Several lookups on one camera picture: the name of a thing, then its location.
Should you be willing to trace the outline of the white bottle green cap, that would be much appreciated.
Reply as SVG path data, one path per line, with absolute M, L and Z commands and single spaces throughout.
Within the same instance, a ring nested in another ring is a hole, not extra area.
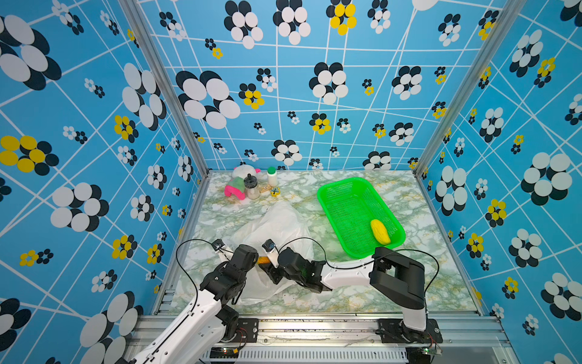
M 277 187 L 278 186 L 277 169 L 275 167 L 269 167 L 267 173 L 268 173 L 268 184 L 271 187 Z

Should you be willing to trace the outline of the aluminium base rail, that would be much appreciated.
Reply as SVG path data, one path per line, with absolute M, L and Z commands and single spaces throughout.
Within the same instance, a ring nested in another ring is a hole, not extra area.
M 192 363 L 517 363 L 500 320 L 433 312 L 424 344 L 397 343 L 400 315 L 243 315 L 234 339 L 203 340 Z

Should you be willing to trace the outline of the white plush toy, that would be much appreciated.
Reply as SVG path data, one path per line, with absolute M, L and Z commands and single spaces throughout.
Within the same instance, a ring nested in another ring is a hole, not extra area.
M 261 172 L 261 170 L 259 168 L 255 168 L 251 165 L 243 164 L 243 165 L 236 167 L 233 170 L 232 177 L 240 177 L 242 179 L 245 179 L 248 177 L 249 174 L 253 177 L 257 177 L 258 173 L 260 173 L 260 172 Z

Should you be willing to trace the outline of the glass jar black lid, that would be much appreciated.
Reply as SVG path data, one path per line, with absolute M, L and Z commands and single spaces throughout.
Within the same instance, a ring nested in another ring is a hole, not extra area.
M 250 200 L 256 200 L 260 197 L 259 181 L 256 176 L 247 174 L 244 179 L 246 197 Z

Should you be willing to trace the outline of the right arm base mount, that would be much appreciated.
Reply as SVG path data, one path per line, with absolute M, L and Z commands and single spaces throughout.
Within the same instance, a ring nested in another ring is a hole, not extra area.
M 435 319 L 427 320 L 422 332 L 408 329 L 403 320 L 397 318 L 379 319 L 375 334 L 383 344 L 442 344 L 443 336 Z

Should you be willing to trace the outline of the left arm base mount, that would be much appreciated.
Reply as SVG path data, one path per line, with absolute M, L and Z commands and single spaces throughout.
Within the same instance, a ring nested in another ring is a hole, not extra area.
M 226 326 L 226 332 L 221 343 L 256 343 L 258 334 L 258 318 L 238 318 L 235 323 Z

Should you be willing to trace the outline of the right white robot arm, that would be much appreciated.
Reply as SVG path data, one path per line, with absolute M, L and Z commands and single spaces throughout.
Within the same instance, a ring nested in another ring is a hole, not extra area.
M 427 328 L 425 268 L 396 250 L 378 247 L 365 259 L 327 262 L 308 260 L 287 247 L 259 268 L 276 285 L 287 279 L 317 294 L 347 286 L 370 286 L 400 306 L 405 328 L 415 332 Z

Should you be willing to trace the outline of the translucent white plastic bag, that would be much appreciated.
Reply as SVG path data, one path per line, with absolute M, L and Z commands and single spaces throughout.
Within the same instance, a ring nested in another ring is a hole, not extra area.
M 262 257 L 276 257 L 284 249 L 290 248 L 305 259 L 314 258 L 314 248 L 309 240 L 307 221 L 287 202 L 278 202 L 264 215 L 252 220 L 226 236 L 225 243 L 230 248 L 240 244 L 257 250 Z M 274 283 L 261 268 L 255 267 L 246 275 L 246 286 L 239 303 L 253 305 L 262 303 L 294 285 L 293 281 L 282 278 Z

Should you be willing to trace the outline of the green plastic basket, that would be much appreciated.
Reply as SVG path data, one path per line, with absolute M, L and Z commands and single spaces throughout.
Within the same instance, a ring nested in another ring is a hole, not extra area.
M 406 232 L 373 185 L 361 177 L 350 177 L 318 189 L 318 201 L 346 254 L 353 259 L 371 256 L 379 243 L 371 222 L 386 228 L 389 244 L 395 249 L 406 241 Z

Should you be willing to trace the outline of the pink green plush toy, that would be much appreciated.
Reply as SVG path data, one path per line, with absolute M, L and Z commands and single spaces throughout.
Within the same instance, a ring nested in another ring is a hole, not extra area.
M 238 200 L 245 200 L 246 186 L 241 177 L 232 178 L 224 188 L 224 195 L 226 197 L 235 196 Z

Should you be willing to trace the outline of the yellow fruit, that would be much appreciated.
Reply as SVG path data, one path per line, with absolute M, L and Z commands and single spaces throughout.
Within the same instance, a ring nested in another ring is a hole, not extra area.
M 388 234 L 385 225 L 380 220 L 374 219 L 371 221 L 370 225 L 374 239 L 379 244 L 386 246 L 391 243 L 390 235 Z

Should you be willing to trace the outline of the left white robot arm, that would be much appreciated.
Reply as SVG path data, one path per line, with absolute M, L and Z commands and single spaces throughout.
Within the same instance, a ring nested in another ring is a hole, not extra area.
M 259 260 L 242 244 L 203 279 L 196 296 L 172 323 L 131 363 L 194 363 L 223 338 L 236 334 L 239 314 L 228 306 L 246 284 Z

